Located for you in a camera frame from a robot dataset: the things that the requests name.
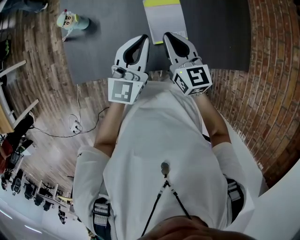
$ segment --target white t-shirt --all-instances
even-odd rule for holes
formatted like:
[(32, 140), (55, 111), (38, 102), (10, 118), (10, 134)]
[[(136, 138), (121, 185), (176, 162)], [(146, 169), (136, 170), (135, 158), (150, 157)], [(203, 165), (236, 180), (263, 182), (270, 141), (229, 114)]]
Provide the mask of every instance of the white t-shirt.
[[(78, 217), (93, 231), (94, 201), (99, 192), (108, 194), (112, 232), (118, 240), (138, 239), (165, 181), (161, 163), (166, 161), (169, 181), (189, 215), (211, 228), (227, 227), (231, 209), (224, 175), (245, 186), (244, 174), (232, 145), (225, 142), (212, 149), (201, 126), (191, 97), (171, 83), (149, 82), (136, 104), (125, 110), (111, 158), (92, 147), (79, 150), (73, 188)], [(146, 232), (167, 218), (184, 215), (167, 187)]]

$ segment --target dark gray rug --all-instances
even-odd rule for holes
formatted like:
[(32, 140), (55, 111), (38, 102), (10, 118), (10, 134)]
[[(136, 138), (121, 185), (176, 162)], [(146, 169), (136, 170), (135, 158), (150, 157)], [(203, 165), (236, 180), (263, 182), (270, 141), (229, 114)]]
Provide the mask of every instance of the dark gray rug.
[[(203, 63), (209, 68), (248, 71), (251, 24), (247, 0), (181, 0), (181, 5), (188, 38)], [(60, 0), (60, 8), (92, 21), (87, 30), (74, 30), (64, 43), (74, 84), (110, 77), (118, 48), (133, 37), (150, 37), (142, 0)], [(147, 71), (169, 66), (163, 45), (151, 44)]]

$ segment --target brick wall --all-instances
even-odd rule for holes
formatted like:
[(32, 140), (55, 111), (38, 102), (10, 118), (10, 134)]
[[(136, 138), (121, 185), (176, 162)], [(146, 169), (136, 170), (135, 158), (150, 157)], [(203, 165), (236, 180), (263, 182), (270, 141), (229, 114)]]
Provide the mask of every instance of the brick wall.
[(292, 0), (249, 0), (249, 7), (249, 73), (213, 69), (209, 95), (271, 187), (300, 157), (299, 23)]

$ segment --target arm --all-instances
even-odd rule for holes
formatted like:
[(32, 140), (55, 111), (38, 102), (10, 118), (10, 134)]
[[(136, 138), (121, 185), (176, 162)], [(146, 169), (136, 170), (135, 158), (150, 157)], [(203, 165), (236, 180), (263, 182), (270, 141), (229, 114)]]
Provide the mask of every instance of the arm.
[(125, 104), (112, 103), (101, 123), (94, 148), (111, 157), (116, 146)]
[(212, 105), (205, 94), (194, 98), (204, 124), (210, 136), (212, 146), (217, 146), (220, 143), (231, 143), (227, 126), (219, 114), (219, 112)]

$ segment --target toy figure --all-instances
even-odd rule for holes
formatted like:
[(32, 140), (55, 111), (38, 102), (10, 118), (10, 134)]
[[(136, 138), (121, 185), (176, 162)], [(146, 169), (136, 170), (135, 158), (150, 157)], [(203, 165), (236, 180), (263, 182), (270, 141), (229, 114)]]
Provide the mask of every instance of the toy figure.
[(67, 35), (62, 39), (62, 41), (64, 42), (67, 36), (69, 36), (70, 33), (73, 31), (73, 29), (86, 29), (90, 24), (90, 20), (87, 17), (82, 17), (78, 14), (73, 14), (72, 12), (67, 11), (65, 9), (58, 17), (56, 24), (59, 27), (67, 30)]

